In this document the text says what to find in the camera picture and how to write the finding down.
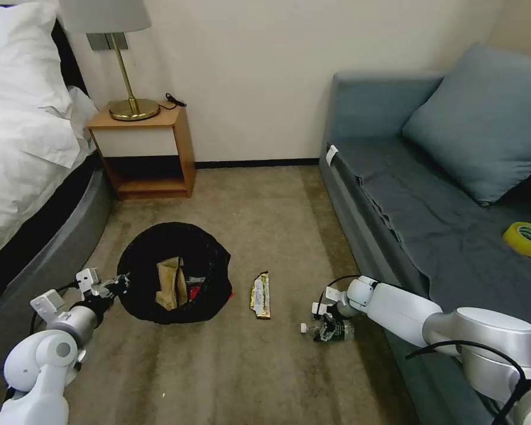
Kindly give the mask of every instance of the white duvet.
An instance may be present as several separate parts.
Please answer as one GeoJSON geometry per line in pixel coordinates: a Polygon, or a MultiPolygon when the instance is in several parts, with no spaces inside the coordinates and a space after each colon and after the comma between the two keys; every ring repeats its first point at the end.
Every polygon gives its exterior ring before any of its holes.
{"type": "Polygon", "coordinates": [[[93,150],[85,124],[94,104],[70,94],[69,119],[0,102],[0,249],[93,150]]]}

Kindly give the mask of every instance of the white bedsheet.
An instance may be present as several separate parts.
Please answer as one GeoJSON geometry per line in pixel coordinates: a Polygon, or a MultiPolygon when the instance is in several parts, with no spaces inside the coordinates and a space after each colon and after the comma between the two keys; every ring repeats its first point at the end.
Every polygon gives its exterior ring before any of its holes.
{"type": "Polygon", "coordinates": [[[29,131],[24,143],[0,140],[0,249],[94,150],[85,125],[96,108],[81,90],[72,88],[70,94],[73,101],[70,120],[50,117],[58,120],[60,128],[66,129],[70,124],[72,140],[57,143],[51,139],[40,145],[40,140],[35,140],[35,132],[29,131]]]}

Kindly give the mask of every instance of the blue cushion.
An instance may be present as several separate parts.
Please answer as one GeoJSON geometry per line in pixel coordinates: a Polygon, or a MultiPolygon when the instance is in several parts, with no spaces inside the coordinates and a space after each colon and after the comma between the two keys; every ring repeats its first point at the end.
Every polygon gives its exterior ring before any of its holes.
{"type": "Polygon", "coordinates": [[[474,44],[403,128],[478,202],[531,174],[531,58],[474,44]]]}

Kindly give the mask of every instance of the white wall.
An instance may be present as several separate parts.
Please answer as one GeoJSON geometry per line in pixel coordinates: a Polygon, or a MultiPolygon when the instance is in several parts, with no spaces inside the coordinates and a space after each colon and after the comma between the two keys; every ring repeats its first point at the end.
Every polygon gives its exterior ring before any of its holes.
{"type": "Polygon", "coordinates": [[[489,44],[531,55],[531,0],[507,0],[489,44]]]}
{"type": "MultiPolygon", "coordinates": [[[[447,70],[504,0],[145,0],[128,34],[137,96],[187,102],[197,161],[318,156],[338,70],[447,70]]],[[[125,97],[112,52],[71,34],[98,106],[125,97]]]]}

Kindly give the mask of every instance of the sofa cushion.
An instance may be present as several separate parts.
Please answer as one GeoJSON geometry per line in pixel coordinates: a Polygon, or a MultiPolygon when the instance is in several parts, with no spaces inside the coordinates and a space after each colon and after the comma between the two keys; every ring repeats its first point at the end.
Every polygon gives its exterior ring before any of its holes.
{"type": "Polygon", "coordinates": [[[477,205],[417,146],[402,138],[334,141],[342,164],[446,312],[492,309],[531,323],[531,258],[515,253],[503,232],[531,222],[531,203],[477,205]]]}
{"type": "Polygon", "coordinates": [[[403,134],[479,202],[531,174],[531,58],[473,45],[403,134]]]}

